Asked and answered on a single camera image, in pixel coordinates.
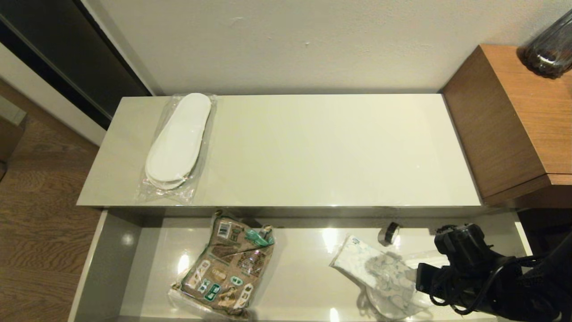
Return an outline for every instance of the snack bag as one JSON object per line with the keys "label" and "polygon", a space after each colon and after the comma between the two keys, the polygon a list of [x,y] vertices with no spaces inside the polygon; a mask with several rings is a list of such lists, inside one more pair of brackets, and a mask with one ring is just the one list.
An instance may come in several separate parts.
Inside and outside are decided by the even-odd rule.
{"label": "snack bag", "polygon": [[182,298],[205,313],[246,320],[246,308],[273,249],[271,226],[256,232],[218,211],[209,244],[184,277],[172,285],[169,295]]}

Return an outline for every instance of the wooden cabinet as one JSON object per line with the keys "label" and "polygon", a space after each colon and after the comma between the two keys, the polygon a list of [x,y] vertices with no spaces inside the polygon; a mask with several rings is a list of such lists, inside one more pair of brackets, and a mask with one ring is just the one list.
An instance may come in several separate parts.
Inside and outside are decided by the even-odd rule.
{"label": "wooden cabinet", "polygon": [[543,78],[516,47],[481,45],[443,94],[486,204],[572,207],[572,72]]}

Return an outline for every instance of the drawer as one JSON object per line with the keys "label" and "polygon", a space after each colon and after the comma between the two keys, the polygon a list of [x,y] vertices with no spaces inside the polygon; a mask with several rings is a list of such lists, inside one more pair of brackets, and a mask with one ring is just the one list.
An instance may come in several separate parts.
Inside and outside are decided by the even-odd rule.
{"label": "drawer", "polygon": [[[449,212],[417,209],[397,213],[373,208],[229,209],[250,224],[275,227],[276,246],[251,309],[261,321],[375,321],[360,304],[360,287],[329,263],[352,234],[384,252],[403,257],[410,266],[427,256],[439,256],[437,228],[477,223],[487,244],[503,255],[530,254],[512,210],[475,214],[458,208]],[[173,307],[167,292],[177,275],[190,267],[210,236],[213,208],[177,209],[160,214],[111,208],[101,215],[78,286],[69,321],[191,321],[198,319]],[[380,228],[391,221],[402,225],[391,246],[377,242]],[[460,320],[449,307],[432,307],[414,320]],[[474,312],[465,320],[493,321]]]}

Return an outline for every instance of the white wall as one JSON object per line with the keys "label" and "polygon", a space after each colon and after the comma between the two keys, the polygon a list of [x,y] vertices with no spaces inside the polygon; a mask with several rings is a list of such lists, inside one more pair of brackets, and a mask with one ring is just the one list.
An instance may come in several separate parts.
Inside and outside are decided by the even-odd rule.
{"label": "white wall", "polygon": [[83,0],[156,94],[436,92],[570,0]]}
{"label": "white wall", "polygon": [[98,146],[101,145],[105,130],[2,44],[0,44],[0,77],[81,136]]}

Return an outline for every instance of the green label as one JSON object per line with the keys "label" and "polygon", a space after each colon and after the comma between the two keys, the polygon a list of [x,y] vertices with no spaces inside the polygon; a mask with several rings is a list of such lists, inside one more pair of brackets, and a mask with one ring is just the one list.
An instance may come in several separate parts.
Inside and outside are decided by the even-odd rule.
{"label": "green label", "polygon": [[264,238],[260,237],[257,232],[252,229],[246,231],[246,239],[250,240],[253,244],[257,246],[268,246],[270,245]]}
{"label": "green label", "polygon": [[232,282],[233,284],[235,284],[236,286],[240,286],[240,285],[243,284],[243,281],[242,281],[242,280],[240,279],[240,277],[238,277],[238,276],[233,276],[233,277],[231,277],[231,282]]}
{"label": "green label", "polygon": [[206,278],[202,281],[201,286],[198,288],[198,291],[203,294],[206,291],[206,288],[210,285],[210,281]]}
{"label": "green label", "polygon": [[220,292],[220,285],[219,284],[213,284],[213,286],[210,288],[209,292],[205,295],[205,300],[212,302],[219,292]]}

